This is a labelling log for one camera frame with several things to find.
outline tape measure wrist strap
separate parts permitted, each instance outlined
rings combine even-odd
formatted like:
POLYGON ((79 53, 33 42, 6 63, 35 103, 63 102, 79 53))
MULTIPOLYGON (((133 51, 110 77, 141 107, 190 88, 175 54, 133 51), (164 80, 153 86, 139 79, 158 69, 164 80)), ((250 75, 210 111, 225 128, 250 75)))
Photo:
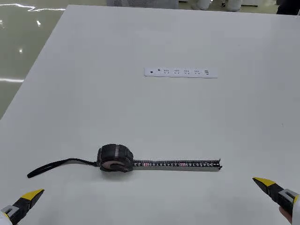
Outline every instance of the tape measure wrist strap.
POLYGON ((76 162, 80 162, 80 163, 92 165, 92 166, 98 166, 96 162, 90 162, 90 161, 86 161, 86 160, 79 159, 79 158, 68 158, 68 159, 52 162, 52 163, 46 164, 44 166, 41 166, 41 167, 35 169, 34 171, 30 172, 29 174, 27 174, 27 177, 31 178, 31 177, 37 176, 41 173, 44 173, 48 170, 51 170, 51 169, 56 168, 66 162, 71 162, 71 161, 73 161, 73 162, 76 161, 76 162))

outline white power strip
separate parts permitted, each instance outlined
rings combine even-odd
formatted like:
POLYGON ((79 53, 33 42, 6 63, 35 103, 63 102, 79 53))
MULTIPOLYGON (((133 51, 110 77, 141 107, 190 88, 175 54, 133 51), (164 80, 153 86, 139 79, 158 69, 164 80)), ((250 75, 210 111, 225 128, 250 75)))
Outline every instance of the white power strip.
POLYGON ((167 77, 200 77, 217 78, 217 73, 208 69, 185 68, 185 67, 148 67, 144 69, 145 76, 167 76, 167 77))

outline white table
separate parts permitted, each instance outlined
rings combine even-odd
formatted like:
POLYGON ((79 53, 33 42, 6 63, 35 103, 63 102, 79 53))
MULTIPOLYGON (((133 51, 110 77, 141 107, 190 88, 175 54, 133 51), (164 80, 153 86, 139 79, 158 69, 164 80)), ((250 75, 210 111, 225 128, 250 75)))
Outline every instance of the white table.
POLYGON ((293 16, 69 6, 0 121, 1 206, 45 188, 22 224, 287 224, 251 178, 300 191, 299 37, 293 16), (219 78, 144 77, 152 66, 219 78), (107 143, 224 167, 26 177, 107 143))

